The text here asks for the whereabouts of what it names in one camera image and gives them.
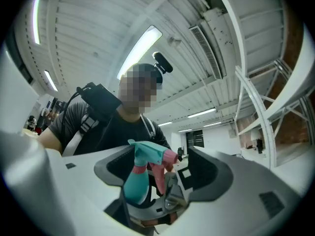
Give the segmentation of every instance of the gray sleeve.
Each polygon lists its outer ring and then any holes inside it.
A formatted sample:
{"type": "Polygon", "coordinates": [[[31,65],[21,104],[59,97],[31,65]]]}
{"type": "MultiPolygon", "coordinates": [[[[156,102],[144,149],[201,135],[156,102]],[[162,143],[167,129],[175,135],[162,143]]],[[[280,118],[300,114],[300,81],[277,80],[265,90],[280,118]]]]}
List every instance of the gray sleeve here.
{"type": "Polygon", "coordinates": [[[153,123],[154,128],[156,129],[156,136],[154,139],[155,143],[171,149],[171,147],[168,144],[161,128],[154,121],[152,123],[153,123]]]}
{"type": "Polygon", "coordinates": [[[86,102],[77,102],[68,107],[64,125],[65,137],[62,137],[63,112],[49,125],[48,128],[61,142],[63,151],[67,144],[71,141],[75,133],[80,129],[81,120],[86,113],[86,109],[87,109],[86,102]]]}

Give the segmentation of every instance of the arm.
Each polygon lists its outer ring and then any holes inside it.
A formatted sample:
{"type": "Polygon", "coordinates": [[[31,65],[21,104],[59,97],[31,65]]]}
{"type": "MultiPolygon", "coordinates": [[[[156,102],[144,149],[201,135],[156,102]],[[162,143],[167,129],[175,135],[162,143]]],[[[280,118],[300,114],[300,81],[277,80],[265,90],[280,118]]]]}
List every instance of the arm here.
{"type": "Polygon", "coordinates": [[[45,148],[55,149],[62,154],[74,134],[80,129],[81,119],[86,112],[86,105],[85,102],[78,102],[68,107],[65,116],[65,137],[63,137],[62,134],[63,113],[61,113],[56,120],[40,134],[37,140],[42,143],[45,148]]]}
{"type": "MultiPolygon", "coordinates": [[[[154,128],[156,129],[155,143],[171,149],[161,128],[154,121],[153,125],[154,128]]],[[[172,164],[168,164],[165,168],[168,172],[175,172],[172,164]]]]}

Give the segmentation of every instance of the ceiling fixture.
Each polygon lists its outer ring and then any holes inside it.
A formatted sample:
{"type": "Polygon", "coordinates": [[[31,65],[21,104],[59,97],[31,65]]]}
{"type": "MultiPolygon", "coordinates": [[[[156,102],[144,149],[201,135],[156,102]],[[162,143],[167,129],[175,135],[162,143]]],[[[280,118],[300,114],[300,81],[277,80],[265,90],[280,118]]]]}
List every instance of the ceiling fixture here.
{"type": "Polygon", "coordinates": [[[45,70],[45,74],[46,74],[47,79],[49,80],[51,86],[53,87],[53,89],[58,92],[58,89],[56,88],[53,80],[51,79],[49,72],[45,70]]]}
{"type": "Polygon", "coordinates": [[[160,32],[154,26],[150,26],[131,49],[130,53],[128,54],[118,72],[117,79],[120,80],[122,75],[124,75],[133,64],[138,63],[143,55],[145,55],[145,53],[154,45],[154,43],[160,37],[162,37],[162,32],[160,32]]]}
{"type": "Polygon", "coordinates": [[[34,32],[34,40],[36,44],[40,44],[39,42],[39,34],[38,34],[38,5],[39,0],[34,0],[34,7],[33,7],[33,32],[34,32]]]}
{"type": "Polygon", "coordinates": [[[204,114],[207,114],[207,113],[211,113],[211,112],[214,112],[214,111],[216,111],[216,108],[211,108],[211,109],[208,109],[208,110],[206,110],[206,111],[203,111],[203,112],[200,112],[200,113],[197,113],[197,114],[193,114],[193,115],[187,116],[187,117],[188,117],[188,118],[192,118],[192,117],[204,115],[204,114]]]}
{"type": "Polygon", "coordinates": [[[217,124],[221,124],[221,122],[215,122],[215,123],[211,123],[211,124],[208,124],[208,125],[204,125],[204,127],[209,127],[209,126],[213,126],[213,125],[217,125],[217,124]]]}
{"type": "Polygon", "coordinates": [[[192,131],[192,129],[180,130],[179,132],[192,131]]]}
{"type": "Polygon", "coordinates": [[[162,123],[162,124],[159,124],[159,127],[164,126],[164,125],[168,125],[168,124],[171,124],[171,123],[172,123],[171,121],[166,122],[166,123],[162,123]]]}

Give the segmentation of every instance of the fluorescent light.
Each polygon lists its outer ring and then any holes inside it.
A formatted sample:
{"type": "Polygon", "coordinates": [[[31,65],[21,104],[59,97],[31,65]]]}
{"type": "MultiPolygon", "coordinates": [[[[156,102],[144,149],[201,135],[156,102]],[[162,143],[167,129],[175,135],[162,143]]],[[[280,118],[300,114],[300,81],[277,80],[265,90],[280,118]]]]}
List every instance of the fluorescent light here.
{"type": "Polygon", "coordinates": [[[208,124],[208,125],[204,125],[204,127],[209,127],[209,126],[213,126],[213,125],[217,125],[217,124],[221,124],[221,122],[215,122],[215,123],[211,123],[211,124],[208,124]]]}
{"type": "Polygon", "coordinates": [[[181,130],[179,132],[191,131],[192,129],[181,130]]]}
{"type": "Polygon", "coordinates": [[[53,89],[54,89],[55,91],[57,91],[57,92],[58,92],[58,90],[57,90],[57,88],[56,88],[56,86],[55,86],[55,84],[54,84],[53,80],[52,80],[52,79],[51,79],[51,77],[50,77],[49,72],[45,70],[45,74],[46,74],[47,79],[49,80],[49,82],[50,82],[51,86],[53,87],[53,89]]]}
{"type": "Polygon", "coordinates": [[[166,122],[166,123],[159,124],[159,126],[161,127],[161,126],[164,126],[164,125],[167,125],[167,124],[171,124],[171,123],[172,123],[172,122],[169,121],[169,122],[166,122]]]}
{"type": "Polygon", "coordinates": [[[39,42],[39,34],[38,34],[38,4],[39,0],[34,0],[34,7],[33,7],[33,32],[34,32],[34,40],[36,44],[40,44],[39,42]]]}
{"type": "Polygon", "coordinates": [[[127,70],[133,65],[140,61],[143,55],[153,46],[153,44],[162,36],[160,32],[154,26],[150,26],[139,38],[137,43],[134,45],[122,67],[120,68],[117,79],[120,80],[127,70]]]}
{"type": "Polygon", "coordinates": [[[191,116],[188,116],[188,118],[192,118],[192,117],[196,117],[196,116],[200,116],[200,115],[204,115],[204,114],[207,114],[207,113],[211,113],[213,111],[216,111],[215,108],[211,108],[211,109],[208,109],[206,111],[203,111],[203,112],[200,112],[200,113],[197,113],[197,114],[193,114],[191,116]]]}

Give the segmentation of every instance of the ceiling light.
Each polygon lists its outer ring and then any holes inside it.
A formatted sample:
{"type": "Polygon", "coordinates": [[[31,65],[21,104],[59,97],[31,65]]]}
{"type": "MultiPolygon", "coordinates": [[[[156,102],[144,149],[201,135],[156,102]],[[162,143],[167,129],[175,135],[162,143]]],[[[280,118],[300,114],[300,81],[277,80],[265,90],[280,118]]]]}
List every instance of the ceiling light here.
{"type": "Polygon", "coordinates": [[[166,123],[159,124],[159,126],[161,127],[161,126],[164,126],[164,125],[167,125],[167,124],[171,124],[171,123],[172,123],[172,122],[169,121],[169,122],[166,122],[166,123]]]}
{"type": "Polygon", "coordinates": [[[50,77],[49,72],[45,70],[45,74],[46,74],[47,79],[49,80],[49,82],[50,82],[51,86],[53,87],[53,89],[54,89],[55,91],[57,91],[57,92],[58,92],[58,90],[57,90],[57,88],[56,88],[56,86],[55,86],[55,84],[54,84],[53,80],[52,80],[52,79],[51,79],[51,77],[50,77]]]}
{"type": "Polygon", "coordinates": [[[211,109],[208,109],[208,110],[206,110],[206,111],[203,111],[203,112],[200,112],[200,113],[197,113],[197,114],[193,114],[193,115],[191,115],[191,116],[188,116],[188,118],[192,118],[192,117],[204,115],[204,114],[211,113],[211,112],[214,112],[214,111],[216,111],[216,109],[215,109],[215,108],[211,108],[211,109]]]}
{"type": "Polygon", "coordinates": [[[217,125],[217,124],[221,124],[221,122],[215,122],[215,123],[211,123],[211,124],[208,124],[208,125],[204,125],[204,127],[209,127],[209,126],[213,126],[213,125],[217,125]]]}
{"type": "Polygon", "coordinates": [[[34,32],[34,40],[36,44],[40,44],[39,42],[39,34],[38,34],[38,5],[39,0],[34,0],[34,7],[33,7],[33,32],[34,32]]]}
{"type": "Polygon", "coordinates": [[[191,131],[192,129],[180,130],[179,132],[191,131]]]}
{"type": "Polygon", "coordinates": [[[125,59],[122,67],[120,68],[117,79],[120,80],[127,70],[140,61],[145,53],[153,46],[153,44],[162,36],[160,32],[154,26],[150,26],[139,38],[137,43],[133,46],[132,50],[125,59]]]}

